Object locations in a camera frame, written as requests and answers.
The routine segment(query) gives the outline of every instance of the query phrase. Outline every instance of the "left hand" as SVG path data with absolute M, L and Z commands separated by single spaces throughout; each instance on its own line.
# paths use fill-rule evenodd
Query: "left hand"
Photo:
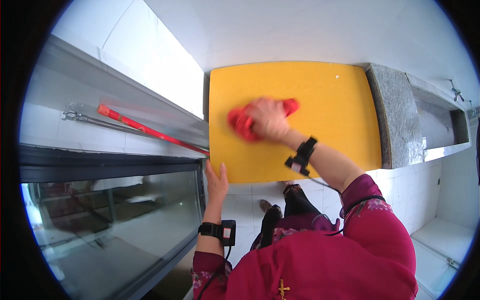
M 228 192 L 227 167 L 220 164 L 220 178 L 215 174 L 212 164 L 208 159 L 206 162 L 205 175 L 207 176 L 208 201 L 223 203 Z

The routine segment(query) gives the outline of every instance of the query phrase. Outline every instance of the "mop handle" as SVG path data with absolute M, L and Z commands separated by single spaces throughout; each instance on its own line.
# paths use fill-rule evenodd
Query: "mop handle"
M 182 142 L 180 140 L 177 140 L 176 138 L 173 138 L 169 135 L 166 135 L 166 134 L 163 134 L 161 132 L 158 132 L 156 130 L 153 130 L 149 127 L 146 127 L 145 125 L 142 125 L 138 122 L 135 122 L 134 120 L 132 119 L 129 119 L 119 113 L 117 113 L 116 111 L 114 110 L 111 110 L 109 109 L 107 106 L 103 105 L 103 104 L 100 104 L 98 106 L 98 108 L 96 109 L 96 111 L 101 114 L 101 115 L 104 115 L 104 116 L 107 116 L 109 118 L 112 118 L 114 119 L 115 121 L 118 121 L 120 123 L 123 123 L 125 125 L 128 125 L 130 127 L 133 127 L 135 129 L 138 129 L 142 132 L 145 132 L 149 135 L 153 135 L 154 137 L 157 137 L 159 139 L 162 139 L 162 140 L 165 140 L 165 141 L 168 141 L 168 142 L 171 142 L 171 143 L 174 143 L 174 144 L 177 144 L 179 146 L 182 146 L 182 147 L 185 147 L 185 148 L 188 148 L 188 149 L 191 149 L 193 151 L 196 151 L 196 152 L 200 152 L 202 154 L 205 154 L 207 156 L 210 156 L 210 152 L 208 151 L 205 151 L 203 149 L 200 149 L 200 148 L 197 148 L 195 146 L 192 146 L 190 144 L 187 144 L 185 142 Z

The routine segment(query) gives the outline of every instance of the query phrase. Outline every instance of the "right hand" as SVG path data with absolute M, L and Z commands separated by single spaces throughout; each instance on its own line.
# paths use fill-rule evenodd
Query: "right hand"
M 253 132 L 265 139 L 280 142 L 290 130 L 282 101 L 263 96 L 251 102 L 245 113 L 253 119 Z

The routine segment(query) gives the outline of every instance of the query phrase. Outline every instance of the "glass pane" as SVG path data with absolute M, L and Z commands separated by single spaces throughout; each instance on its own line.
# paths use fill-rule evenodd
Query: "glass pane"
M 201 222 L 195 171 L 22 183 L 22 192 L 38 245 L 73 299 L 120 293 Z

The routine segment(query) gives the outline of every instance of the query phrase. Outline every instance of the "table top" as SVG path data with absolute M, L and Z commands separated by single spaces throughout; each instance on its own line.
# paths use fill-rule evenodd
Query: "table top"
M 365 171 L 381 167 L 380 135 L 372 93 L 361 67 L 309 61 L 225 67 L 210 74 L 210 159 L 227 166 L 228 181 L 305 178 L 285 166 L 295 152 L 267 141 L 246 142 L 227 123 L 228 112 L 262 95 L 295 98 L 292 128 L 349 156 Z M 308 166 L 311 177 L 319 175 Z

